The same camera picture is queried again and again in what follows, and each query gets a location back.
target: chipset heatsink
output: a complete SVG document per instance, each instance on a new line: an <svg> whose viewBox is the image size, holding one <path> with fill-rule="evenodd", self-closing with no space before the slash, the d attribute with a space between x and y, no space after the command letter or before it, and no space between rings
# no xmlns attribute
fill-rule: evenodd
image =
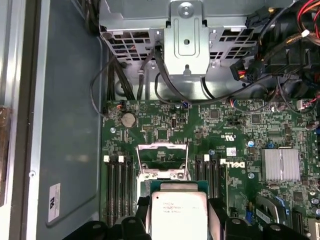
<svg viewBox="0 0 320 240"><path fill-rule="evenodd" d="M264 181L300 181L297 149L262 149L261 156Z"/></svg>

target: black connector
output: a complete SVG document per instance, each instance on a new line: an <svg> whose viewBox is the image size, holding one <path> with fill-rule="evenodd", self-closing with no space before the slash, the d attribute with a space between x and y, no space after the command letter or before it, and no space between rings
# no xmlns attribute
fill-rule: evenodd
<svg viewBox="0 0 320 240"><path fill-rule="evenodd" d="M238 71L245 71L246 70L242 59L240 59L236 63L232 64L230 66L230 70L231 70L233 79L236 81L239 81L240 75L239 75Z"/></svg>
<svg viewBox="0 0 320 240"><path fill-rule="evenodd" d="M256 60L249 65L245 72L245 78L248 83L252 84L256 82L265 71L266 68L264 62Z"/></svg>
<svg viewBox="0 0 320 240"><path fill-rule="evenodd" d="M270 18L269 9L266 6L258 9L254 13L246 17L245 26L249 28L256 28L265 25Z"/></svg>

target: sticker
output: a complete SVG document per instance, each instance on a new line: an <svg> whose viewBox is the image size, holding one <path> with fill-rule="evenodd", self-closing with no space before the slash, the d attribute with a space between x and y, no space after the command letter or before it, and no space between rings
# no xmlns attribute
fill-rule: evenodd
<svg viewBox="0 0 320 240"><path fill-rule="evenodd" d="M258 209L256 210L256 215L261 218L263 221L265 221L267 224L271 223L270 217L266 216L264 213L259 211Z"/></svg>
<svg viewBox="0 0 320 240"><path fill-rule="evenodd" d="M60 214L60 183L49 189L48 223L59 217Z"/></svg>
<svg viewBox="0 0 320 240"><path fill-rule="evenodd" d="M236 157L237 156L237 148L236 147L227 147L226 155L228 157Z"/></svg>

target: black cable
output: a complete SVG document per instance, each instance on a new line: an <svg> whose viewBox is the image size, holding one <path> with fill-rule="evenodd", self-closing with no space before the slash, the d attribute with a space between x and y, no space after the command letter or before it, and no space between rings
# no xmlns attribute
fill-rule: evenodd
<svg viewBox="0 0 320 240"><path fill-rule="evenodd" d="M121 84L121 87L123 89L124 95L126 97L126 99L128 100L135 100L135 95L132 92L131 86L129 84L129 81L122 69L122 66L120 65L120 62L118 61L118 59L114 60L114 68L115 68L115 72L119 77L119 82Z"/></svg>
<svg viewBox="0 0 320 240"><path fill-rule="evenodd" d="M162 103L164 103L164 104L175 105L176 103L167 101L167 100L163 99L163 98L159 95L159 93L158 93L158 81L159 81L159 76L160 76L160 72L155 76L155 79L154 79L154 93L155 93L156 97L160 100L160 102L162 102Z"/></svg>
<svg viewBox="0 0 320 240"><path fill-rule="evenodd" d="M170 81L170 79L167 75L165 65L162 60L162 53L161 53L161 50L159 47L157 47L155 49L155 62L158 66L158 69L159 69L159 72L162 76L163 81L165 82L167 87L170 89L170 91L173 92L173 94L175 96L177 96L179 99L181 99L182 101L184 101L186 103L190 103L191 101L189 99L187 99L185 96L183 96Z"/></svg>
<svg viewBox="0 0 320 240"><path fill-rule="evenodd" d="M298 115L304 115L304 114L311 113L313 110L315 110L315 108L316 108L316 106L317 106L317 104L318 104L318 100L313 104L313 106L312 106L310 109L308 109L308 110L306 110L306 111L303 111L303 112L302 112L302 111L298 111L298 110L294 109L294 108L291 106L291 104L287 101L287 98L286 98L285 93L284 93L284 91L283 91L283 89L282 89L282 87L281 87L280 79L279 79L278 76L276 77L276 83L277 83L277 86L278 86L278 89L279 89L279 93L280 93L280 95L281 95L281 97L282 97L285 105L289 108L289 110L290 110L291 112L293 112L293 113L295 113L295 114L298 114Z"/></svg>
<svg viewBox="0 0 320 240"><path fill-rule="evenodd" d="M142 97L142 92L144 89L144 84L145 84L145 67L147 63L154 57L154 49L151 50L150 54L146 57L146 59L143 61L141 67L140 67L140 72L139 72L139 87L138 91L136 94L136 99L141 100Z"/></svg>
<svg viewBox="0 0 320 240"><path fill-rule="evenodd" d="M94 108L94 110L96 111L97 114L99 114L102 118L106 118L107 116L102 114L99 109L97 108L97 105L95 103L94 100L94 92L93 92L93 86L95 81L98 79L98 77L104 73L105 70L107 70L107 68L109 67L109 65L116 59L116 56L113 56L106 64L105 66L95 75L95 77L90 81L90 98L91 98L91 103L92 106Z"/></svg>
<svg viewBox="0 0 320 240"><path fill-rule="evenodd" d="M242 112L242 113L245 113L245 114L250 114L250 113L259 112L259 111L261 111L261 110L266 109L266 108L273 102L273 100L275 100L275 98L276 98L276 96L277 96L277 92L278 92L278 85L275 86L275 90L273 91L273 93L272 93L272 95L271 95L271 98L266 102L266 104L263 105L262 107L257 108L257 109L254 109L254 110L242 110L242 109L240 109L240 108L237 108L237 107L235 106L235 104L233 104L233 108L236 109L236 110L238 110L238 111L240 111L240 112Z"/></svg>
<svg viewBox="0 0 320 240"><path fill-rule="evenodd" d="M282 8L280 11L278 11L277 13L275 13L275 15L269 20L269 22L264 25L264 27L262 28L259 36L258 36L258 43L261 44L262 43L262 39L264 38L264 35L267 33L267 31L271 28L272 24L274 24L276 22L276 20L289 8L292 7L293 4L295 4L296 1L293 1L289 6Z"/></svg>
<svg viewBox="0 0 320 240"><path fill-rule="evenodd" d="M155 77L155 80L154 80L154 92L155 92L155 95L159 98L159 100L165 104L169 104L169 105L175 105L175 104L178 104L180 102L171 102L171 101L168 101L168 100L165 100L163 99L159 93L158 93L158 81L159 81L159 76L161 74L158 73ZM191 104L194 104L194 105L206 105L206 104L214 104L214 103L217 103L217 102L220 102L220 101L223 101L223 100L226 100L226 99L229 99L229 98L232 98L242 92L244 92L245 90L248 90L256 85L259 85L262 81L264 80L269 80L271 79L272 76L271 75L267 75L267 76L264 76L260 79L258 79L258 81L254 82L254 83L251 83L251 84L248 84L247 86L237 90L237 91L234 91L232 93L229 93L229 94L226 94L226 95L223 95L223 96L220 96L220 97L216 97L215 99L212 99L212 100L205 100L205 101L194 101L192 102Z"/></svg>
<svg viewBox="0 0 320 240"><path fill-rule="evenodd" d="M208 86L206 84L206 78L205 77L202 77L201 78L201 83L202 83L202 86L203 86L203 89L205 91L205 93L211 98L211 99L215 99L215 97L212 95L212 93L209 91L208 89Z"/></svg>

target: motherboard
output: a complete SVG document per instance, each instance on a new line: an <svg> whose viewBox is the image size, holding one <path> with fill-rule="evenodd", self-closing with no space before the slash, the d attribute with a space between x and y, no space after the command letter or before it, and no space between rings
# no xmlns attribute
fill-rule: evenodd
<svg viewBox="0 0 320 240"><path fill-rule="evenodd" d="M254 112L264 104L106 102L101 220L112 226L133 215L152 181L207 181L208 198L221 198L229 216L311 236L320 226L316 114L296 114L283 102Z"/></svg>

